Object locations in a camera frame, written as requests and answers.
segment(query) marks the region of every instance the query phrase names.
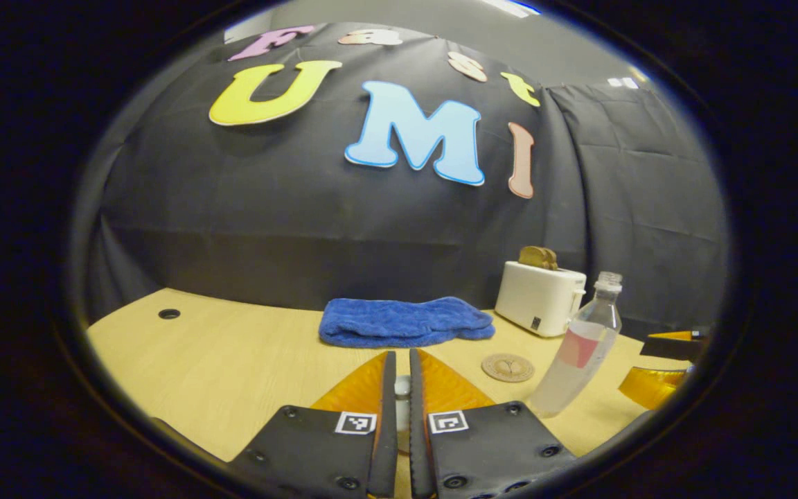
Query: yellow letter u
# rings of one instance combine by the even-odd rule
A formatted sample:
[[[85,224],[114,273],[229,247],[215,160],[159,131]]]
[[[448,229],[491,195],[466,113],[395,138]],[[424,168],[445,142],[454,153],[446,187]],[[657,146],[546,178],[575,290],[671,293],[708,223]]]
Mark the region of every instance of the yellow letter u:
[[[300,69],[294,82],[284,94],[264,101],[254,102],[251,96],[272,73],[281,71],[283,65],[268,64],[250,67],[233,76],[218,100],[211,105],[209,119],[223,126],[262,123],[294,113],[313,98],[327,73],[343,66],[336,60],[308,60],[295,66]]]

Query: black cloth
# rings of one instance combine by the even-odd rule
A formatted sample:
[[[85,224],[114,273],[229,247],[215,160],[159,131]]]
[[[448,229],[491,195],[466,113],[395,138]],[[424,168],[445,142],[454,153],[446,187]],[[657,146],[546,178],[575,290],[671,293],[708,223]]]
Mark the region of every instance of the black cloth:
[[[661,98],[642,89],[549,89],[574,140],[592,266],[623,274],[630,337],[710,326],[729,275],[728,227],[709,151]]]
[[[152,102],[132,103],[136,120],[114,124],[89,165],[99,211],[86,213],[89,315],[167,286],[242,302],[322,310],[337,297],[423,302],[456,296],[493,307],[504,261],[526,245],[551,247],[564,268],[586,266],[585,211],[576,155],[560,110],[523,73],[433,35],[401,28],[401,45],[341,45],[363,23],[319,25],[269,53],[228,62],[254,41],[206,46]],[[478,60],[488,82],[447,63],[458,51]],[[272,122],[224,127],[209,121],[213,101],[247,67],[284,64],[254,92],[281,95],[304,60],[338,60],[312,101]],[[535,86],[535,108],[501,72]],[[433,113],[453,99],[481,113],[479,167],[485,184],[437,176],[441,146],[420,171],[395,134],[392,168],[350,164],[368,80],[407,87]],[[533,199],[513,195],[513,136],[535,138]]]

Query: wooden table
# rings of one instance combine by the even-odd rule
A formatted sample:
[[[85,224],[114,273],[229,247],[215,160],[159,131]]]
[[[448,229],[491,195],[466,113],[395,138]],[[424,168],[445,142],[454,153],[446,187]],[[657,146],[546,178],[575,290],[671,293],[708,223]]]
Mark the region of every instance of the wooden table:
[[[177,319],[159,311],[180,310]],[[285,404],[308,407],[383,349],[332,347],[319,340],[321,312],[257,306],[182,291],[157,291],[98,320],[88,335],[102,364],[127,395],[224,461],[231,461]],[[424,350],[465,376],[497,403],[534,391],[560,345],[495,315],[488,340],[452,340]],[[684,369],[687,361],[639,355],[640,341],[621,335],[582,394],[544,424],[570,451],[586,454],[645,411],[618,392],[633,366]],[[396,350],[397,374],[409,373]],[[516,353],[535,365],[522,383],[488,377],[481,361]],[[400,455],[396,497],[409,497],[408,460]]]

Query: blue towel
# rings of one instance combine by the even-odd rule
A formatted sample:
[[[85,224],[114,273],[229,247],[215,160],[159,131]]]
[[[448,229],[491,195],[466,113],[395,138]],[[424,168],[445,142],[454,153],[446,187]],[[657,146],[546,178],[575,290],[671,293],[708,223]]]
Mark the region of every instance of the blue towel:
[[[491,338],[491,319],[456,297],[420,304],[337,298],[326,306],[319,337],[338,347],[427,347],[452,338]]]

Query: white toaster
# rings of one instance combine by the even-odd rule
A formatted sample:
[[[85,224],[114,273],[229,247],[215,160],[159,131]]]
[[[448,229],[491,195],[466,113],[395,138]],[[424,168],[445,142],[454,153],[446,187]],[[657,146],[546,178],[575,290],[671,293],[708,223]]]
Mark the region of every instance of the white toaster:
[[[580,308],[586,283],[580,272],[506,262],[495,312],[542,337],[556,337]]]

